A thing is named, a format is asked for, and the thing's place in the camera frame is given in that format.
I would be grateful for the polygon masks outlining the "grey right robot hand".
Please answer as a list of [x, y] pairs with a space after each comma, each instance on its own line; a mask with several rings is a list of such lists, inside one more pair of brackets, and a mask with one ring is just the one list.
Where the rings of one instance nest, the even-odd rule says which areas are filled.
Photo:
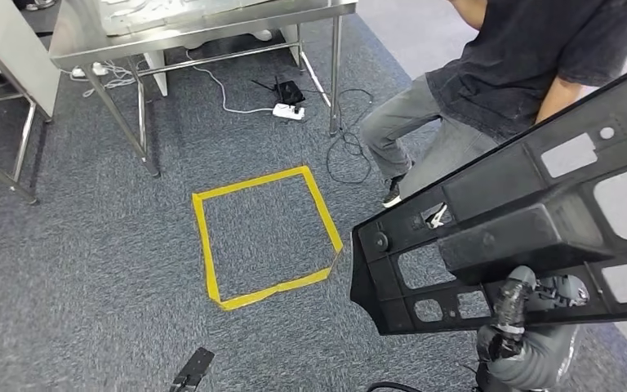
[[478, 357], [498, 361], [560, 364], [577, 326], [526, 330], [526, 312], [587, 305], [590, 295], [582, 281], [570, 274], [538, 278], [524, 265], [514, 269], [500, 286], [493, 306], [495, 318], [478, 330]]

